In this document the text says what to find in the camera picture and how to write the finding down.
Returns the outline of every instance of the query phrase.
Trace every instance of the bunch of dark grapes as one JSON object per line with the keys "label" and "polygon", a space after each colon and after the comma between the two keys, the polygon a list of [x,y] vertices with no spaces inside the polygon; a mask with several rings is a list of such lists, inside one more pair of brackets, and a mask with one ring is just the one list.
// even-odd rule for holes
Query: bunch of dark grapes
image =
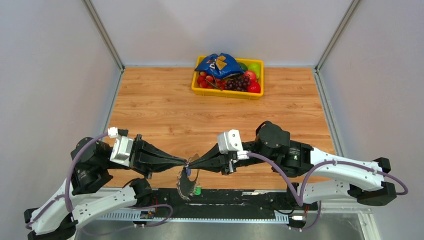
{"label": "bunch of dark grapes", "polygon": [[237,75],[228,80],[225,87],[230,91],[247,92],[250,84],[251,81],[248,76]]}

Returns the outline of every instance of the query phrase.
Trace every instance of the snack bag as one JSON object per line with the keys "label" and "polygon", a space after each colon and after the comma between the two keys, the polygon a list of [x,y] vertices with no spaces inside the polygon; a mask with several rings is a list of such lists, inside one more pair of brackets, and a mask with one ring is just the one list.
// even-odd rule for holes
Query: snack bag
{"label": "snack bag", "polygon": [[205,71],[208,75],[213,75],[217,79],[224,79],[245,72],[234,57],[226,53],[221,53],[219,56],[214,53],[205,57],[195,71]]}

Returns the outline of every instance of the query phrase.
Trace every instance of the gray floor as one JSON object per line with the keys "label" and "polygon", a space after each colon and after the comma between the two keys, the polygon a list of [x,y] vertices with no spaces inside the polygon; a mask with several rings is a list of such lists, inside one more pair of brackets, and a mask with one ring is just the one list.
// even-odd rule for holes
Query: gray floor
{"label": "gray floor", "polygon": [[[308,222],[313,222],[316,214],[309,213]],[[130,226],[128,221],[96,220],[84,229],[90,233],[106,233]],[[295,232],[279,224],[244,223],[183,223],[168,222],[152,228],[131,228],[101,237],[78,233],[76,240],[363,240],[363,234],[356,214],[321,215],[316,226],[305,232]]]}

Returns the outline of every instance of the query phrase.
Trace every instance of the white backdrop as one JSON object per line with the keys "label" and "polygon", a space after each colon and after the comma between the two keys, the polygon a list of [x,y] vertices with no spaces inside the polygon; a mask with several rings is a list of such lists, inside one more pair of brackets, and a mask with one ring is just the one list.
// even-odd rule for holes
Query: white backdrop
{"label": "white backdrop", "polygon": [[351,0],[92,0],[125,65],[194,66],[229,53],[316,65]]}
{"label": "white backdrop", "polygon": [[55,193],[106,124],[120,72],[80,0],[0,1],[0,239]]}
{"label": "white backdrop", "polygon": [[387,157],[409,187],[373,210],[383,240],[424,235],[423,13],[422,0],[362,1],[322,70],[347,157]]}

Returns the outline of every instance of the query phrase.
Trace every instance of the wooden table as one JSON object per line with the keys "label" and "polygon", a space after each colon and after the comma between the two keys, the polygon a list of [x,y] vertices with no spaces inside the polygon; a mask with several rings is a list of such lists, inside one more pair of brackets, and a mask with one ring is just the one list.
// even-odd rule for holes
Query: wooden table
{"label": "wooden table", "polygon": [[[231,129],[240,131],[242,141],[252,141],[265,120],[289,131],[292,140],[334,152],[310,68],[265,68],[264,96],[259,100],[196,95],[190,88],[192,77],[193,68],[126,68],[109,125],[129,129],[132,138],[142,134],[155,147],[186,159],[203,155],[219,133]],[[181,169],[154,173],[149,183],[153,188],[175,188]],[[109,172],[114,178],[107,187],[143,177],[130,170]],[[267,163],[239,167],[229,176],[201,170],[198,183],[202,188],[286,189]]]}

